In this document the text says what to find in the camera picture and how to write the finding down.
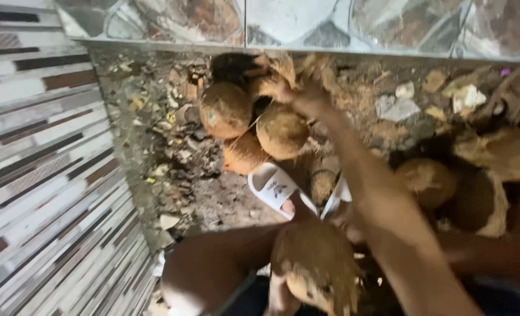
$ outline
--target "striped wall tile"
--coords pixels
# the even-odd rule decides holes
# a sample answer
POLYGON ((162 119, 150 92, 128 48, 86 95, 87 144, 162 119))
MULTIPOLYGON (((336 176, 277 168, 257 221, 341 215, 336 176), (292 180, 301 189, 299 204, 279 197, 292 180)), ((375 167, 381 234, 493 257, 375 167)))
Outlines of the striped wall tile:
POLYGON ((86 50, 0 0, 0 315, 139 316, 155 284, 86 50))

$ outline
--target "white slide sandal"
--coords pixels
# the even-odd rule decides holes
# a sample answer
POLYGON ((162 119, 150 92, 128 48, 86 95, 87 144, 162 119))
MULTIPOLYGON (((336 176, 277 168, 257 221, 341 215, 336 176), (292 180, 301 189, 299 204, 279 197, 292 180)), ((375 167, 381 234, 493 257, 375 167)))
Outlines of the white slide sandal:
POLYGON ((260 167, 252 171, 248 175, 248 186, 262 202, 289 220, 293 216, 282 211, 281 206, 293 192, 298 190, 301 200, 303 200, 306 207, 310 208, 318 216, 317 208, 311 199, 299 189, 297 184, 283 169, 274 163, 264 162, 260 167))
POLYGON ((340 179, 336 186, 334 187, 334 191, 328 198, 328 202, 326 203, 325 209, 322 211, 321 219, 324 219, 328 214, 335 212, 340 205, 340 201, 351 202, 351 193, 348 188, 348 183, 343 175, 340 175, 340 179))

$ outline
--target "dirt floor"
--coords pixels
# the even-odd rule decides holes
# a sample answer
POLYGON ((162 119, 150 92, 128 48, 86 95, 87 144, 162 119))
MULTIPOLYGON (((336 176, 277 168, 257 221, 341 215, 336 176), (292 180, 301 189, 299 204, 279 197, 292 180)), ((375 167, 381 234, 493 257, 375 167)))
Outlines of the dirt floor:
MULTIPOLYGON (((199 99, 213 82, 211 55, 115 47, 91 48, 90 54, 116 136, 116 155, 126 170, 153 252, 169 250, 176 241, 200 232, 284 221, 254 197, 245 176, 222 169, 223 141, 202 128, 199 99)), ((299 63, 305 55, 293 57, 299 63)), ((332 60, 334 81, 327 88, 333 90, 336 106, 361 132, 368 148, 393 168, 425 151, 432 151, 428 156, 442 155, 445 148, 430 149, 427 141, 469 126, 466 117, 453 113, 451 98, 441 93, 449 82, 483 69, 473 83, 489 98, 503 82, 505 68, 518 67, 353 54, 333 54, 332 60), (434 78, 428 79, 432 71, 442 74, 435 78, 435 92, 431 92, 434 78), (379 118, 377 99, 394 96, 399 85, 410 82, 411 99, 420 111, 399 122, 379 118)), ((313 164, 324 159, 335 164, 324 128, 309 123, 308 154, 281 162, 306 192, 312 189, 313 164)), ((480 134, 492 126, 475 123, 473 128, 480 134)), ((328 167, 337 175, 335 168, 328 167)))

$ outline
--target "logo on sandal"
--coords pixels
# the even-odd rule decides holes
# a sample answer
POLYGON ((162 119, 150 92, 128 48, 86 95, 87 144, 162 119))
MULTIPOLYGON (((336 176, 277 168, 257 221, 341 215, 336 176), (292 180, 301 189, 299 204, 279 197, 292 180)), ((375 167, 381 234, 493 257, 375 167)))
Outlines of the logo on sandal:
POLYGON ((284 184, 277 184, 277 181, 273 181, 272 183, 270 183, 270 185, 268 186, 268 190, 272 190, 273 189, 273 196, 275 198, 277 198, 277 196, 279 194, 282 194, 284 189, 287 188, 286 185, 284 184))

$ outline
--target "soil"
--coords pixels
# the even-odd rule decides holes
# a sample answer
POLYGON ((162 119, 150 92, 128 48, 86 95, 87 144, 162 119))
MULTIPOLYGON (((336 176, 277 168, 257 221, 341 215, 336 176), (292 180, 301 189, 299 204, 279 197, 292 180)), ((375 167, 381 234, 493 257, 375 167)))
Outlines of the soil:
MULTIPOLYGON (((246 176, 223 170, 223 140, 209 136, 199 119, 200 96, 214 80, 247 88, 246 78, 233 75, 233 70, 242 69, 231 62, 242 59, 245 65, 250 63, 248 56, 221 56, 212 66, 216 54, 199 51, 92 46, 90 54, 115 135, 116 157, 126 171, 153 253, 162 249, 168 253, 176 242, 193 234, 285 221, 253 195, 246 176), (162 229, 161 214, 180 221, 162 229)), ((291 56, 299 63, 306 53, 291 56)), ((476 86, 490 97, 504 80, 501 70, 517 67, 368 54, 331 54, 331 60, 330 72, 323 80, 331 81, 325 84, 335 105, 360 131, 367 147, 379 152, 393 168, 422 156, 445 163, 452 144, 445 133, 468 128, 468 122, 453 113, 450 98, 441 93, 446 83, 489 65, 476 86), (445 83, 434 82, 439 87, 437 92, 423 87, 432 71, 446 76, 445 83), (380 119, 375 110, 377 98, 394 96, 397 86, 407 82, 414 83, 413 101, 421 111, 398 123, 380 119)), ((263 109, 269 103, 260 99, 255 108, 263 109)), ((258 115, 254 113, 251 123, 258 115)), ((317 122, 309 124, 311 136, 302 155, 279 162, 305 192, 311 192, 314 162, 329 157, 335 160, 324 128, 317 122)), ((481 126, 478 132, 491 128, 481 126)), ((334 171, 334 167, 323 169, 334 171)))

